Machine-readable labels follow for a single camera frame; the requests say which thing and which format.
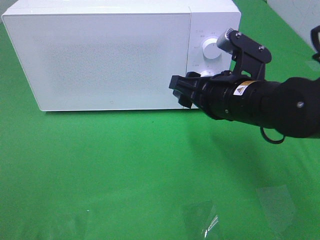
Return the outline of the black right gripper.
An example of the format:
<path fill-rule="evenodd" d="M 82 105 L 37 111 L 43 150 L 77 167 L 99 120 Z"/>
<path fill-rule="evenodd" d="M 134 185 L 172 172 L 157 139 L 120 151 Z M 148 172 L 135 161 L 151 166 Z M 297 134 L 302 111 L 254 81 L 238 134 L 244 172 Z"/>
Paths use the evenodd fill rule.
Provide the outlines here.
<path fill-rule="evenodd" d="M 240 74 L 225 70 L 217 75 L 201 77 L 194 71 L 185 77 L 173 75 L 169 89 L 178 99 L 178 103 L 186 108 L 192 107 L 192 96 L 197 91 L 200 80 L 200 97 L 195 105 L 214 120 L 239 120 L 232 100 L 232 91 L 240 84 Z"/>

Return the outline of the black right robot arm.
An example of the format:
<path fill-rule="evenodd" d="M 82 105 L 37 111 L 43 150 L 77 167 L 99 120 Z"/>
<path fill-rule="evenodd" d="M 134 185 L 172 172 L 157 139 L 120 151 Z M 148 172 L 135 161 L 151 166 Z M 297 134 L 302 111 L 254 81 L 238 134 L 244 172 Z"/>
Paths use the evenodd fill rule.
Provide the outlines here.
<path fill-rule="evenodd" d="M 285 82 L 256 80 L 229 70 L 202 77 L 172 76 L 169 88 L 178 103 L 195 105 L 215 120 L 274 129 L 285 137 L 319 138 L 320 80 L 291 77 Z"/>

